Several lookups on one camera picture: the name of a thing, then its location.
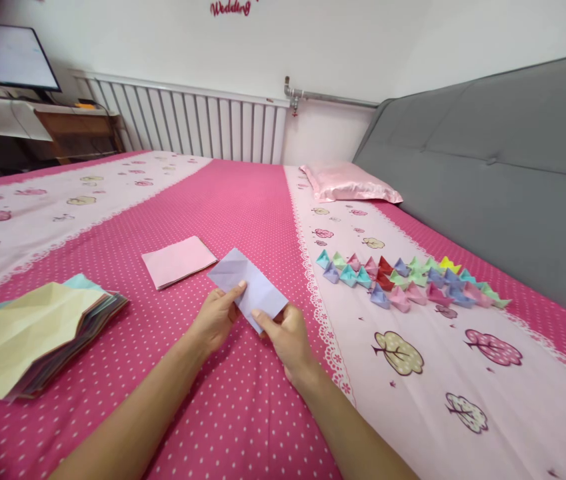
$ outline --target headboard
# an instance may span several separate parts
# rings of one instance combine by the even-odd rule
[[[566,308],[566,59],[386,101],[354,163]]]

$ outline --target radiator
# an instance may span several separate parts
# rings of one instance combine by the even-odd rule
[[[122,116],[128,151],[281,162],[289,100],[70,70],[81,98]]]

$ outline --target satin pillowcase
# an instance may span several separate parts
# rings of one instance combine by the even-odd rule
[[[400,193],[353,163],[303,165],[300,169],[307,175],[314,198],[320,203],[369,199],[387,200],[390,203],[403,201]]]

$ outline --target monitor screen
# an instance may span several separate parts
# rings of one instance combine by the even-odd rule
[[[33,29],[0,25],[0,85],[60,91]]]

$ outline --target desk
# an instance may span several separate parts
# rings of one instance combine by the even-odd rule
[[[0,97],[0,135],[52,142],[59,162],[70,163],[60,141],[64,137],[110,137],[122,153],[116,134],[120,116],[102,109],[87,110]]]

